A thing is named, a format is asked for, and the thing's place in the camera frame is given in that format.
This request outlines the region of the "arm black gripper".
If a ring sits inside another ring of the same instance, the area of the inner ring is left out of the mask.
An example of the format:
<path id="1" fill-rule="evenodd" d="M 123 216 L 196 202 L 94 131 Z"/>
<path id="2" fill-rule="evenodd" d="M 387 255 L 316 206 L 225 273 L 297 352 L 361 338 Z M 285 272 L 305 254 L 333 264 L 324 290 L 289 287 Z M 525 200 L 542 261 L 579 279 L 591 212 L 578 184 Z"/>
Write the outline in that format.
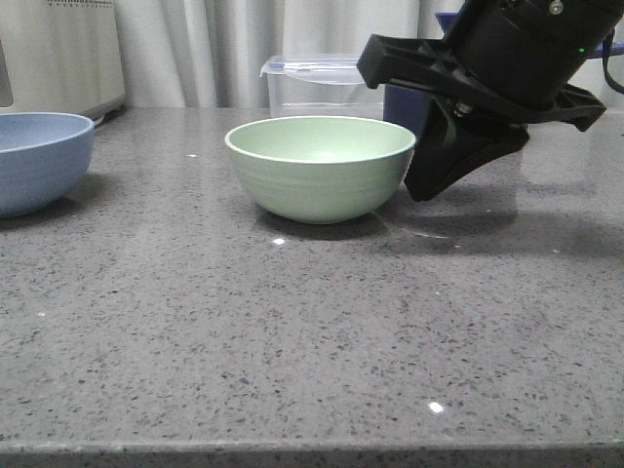
<path id="1" fill-rule="evenodd" d="M 589 129 L 605 106 L 569 80 L 622 18 L 620 1 L 467 1 L 441 39 L 373 34 L 357 63 L 368 87 L 413 88 L 485 112 L 430 99 L 404 178 L 411 198 L 429 201 L 520 151 L 524 124 Z"/>

